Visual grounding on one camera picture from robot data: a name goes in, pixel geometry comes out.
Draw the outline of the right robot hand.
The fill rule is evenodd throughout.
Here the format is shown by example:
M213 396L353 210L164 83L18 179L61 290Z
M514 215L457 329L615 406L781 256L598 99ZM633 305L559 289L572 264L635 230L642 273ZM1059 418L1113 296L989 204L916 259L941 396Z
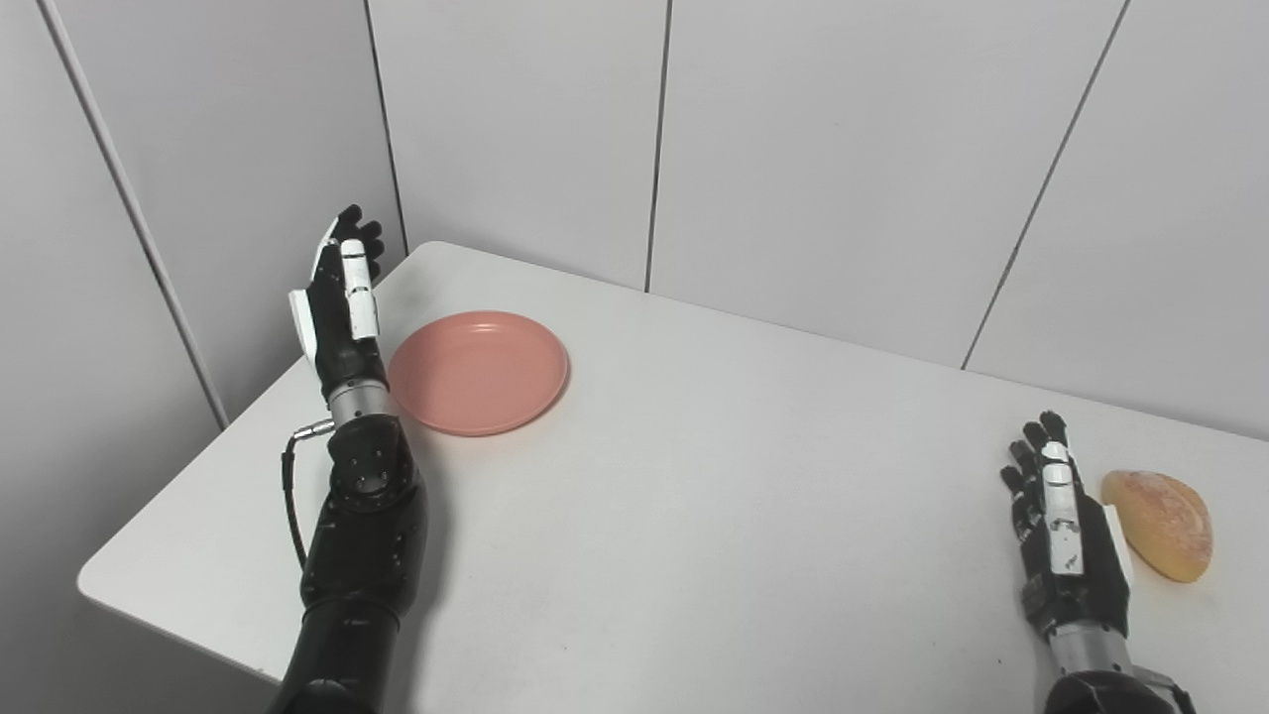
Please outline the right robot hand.
M1070 450L1067 425L1044 411L1010 443L997 476L1010 495L1022 555L1022 610L1043 638L1088 621L1129 634L1129 583L1105 509L1089 496Z

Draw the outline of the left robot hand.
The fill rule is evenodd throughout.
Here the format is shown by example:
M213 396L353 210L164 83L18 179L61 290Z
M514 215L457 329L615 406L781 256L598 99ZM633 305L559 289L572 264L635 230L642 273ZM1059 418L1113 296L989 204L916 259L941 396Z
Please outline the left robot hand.
M291 320L325 401L358 380L387 380L378 347L373 282L385 256L382 224L350 204L329 224L313 252L311 282L291 290Z

